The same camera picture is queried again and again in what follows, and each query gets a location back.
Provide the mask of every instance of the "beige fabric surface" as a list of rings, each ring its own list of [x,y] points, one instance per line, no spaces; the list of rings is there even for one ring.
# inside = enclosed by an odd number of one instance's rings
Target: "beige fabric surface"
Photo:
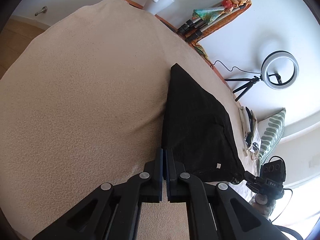
[[[16,231],[31,239],[98,185],[143,170],[175,63],[225,106],[254,172],[238,107],[212,69],[153,15],[104,0],[35,38],[0,80],[0,206]],[[138,239],[188,239],[184,204],[143,204]]]

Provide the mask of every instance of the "green and white striped pillow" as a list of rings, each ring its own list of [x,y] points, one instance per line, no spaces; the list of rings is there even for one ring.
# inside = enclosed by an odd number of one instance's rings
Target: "green and white striped pillow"
[[[278,145],[284,131],[284,118],[285,109],[258,123],[258,133],[261,138],[258,170],[260,165],[267,162]]]

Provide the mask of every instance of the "white mug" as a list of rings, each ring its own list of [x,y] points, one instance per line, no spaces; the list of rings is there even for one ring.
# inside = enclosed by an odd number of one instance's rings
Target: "white mug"
[[[152,13],[153,15],[156,15],[158,12],[168,7],[173,2],[174,0],[147,0],[143,9]]]

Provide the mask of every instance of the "wooden floor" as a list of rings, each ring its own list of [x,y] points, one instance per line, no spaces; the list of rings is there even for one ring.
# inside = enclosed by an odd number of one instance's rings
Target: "wooden floor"
[[[0,78],[29,43],[44,30],[9,19],[0,33]]]

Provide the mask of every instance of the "hand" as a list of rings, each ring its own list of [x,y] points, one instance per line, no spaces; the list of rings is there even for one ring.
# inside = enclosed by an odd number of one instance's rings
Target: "hand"
[[[268,201],[268,197],[266,195],[257,194],[255,195],[254,202],[252,202],[251,205],[261,215],[268,219],[276,207],[276,201],[274,199]]]

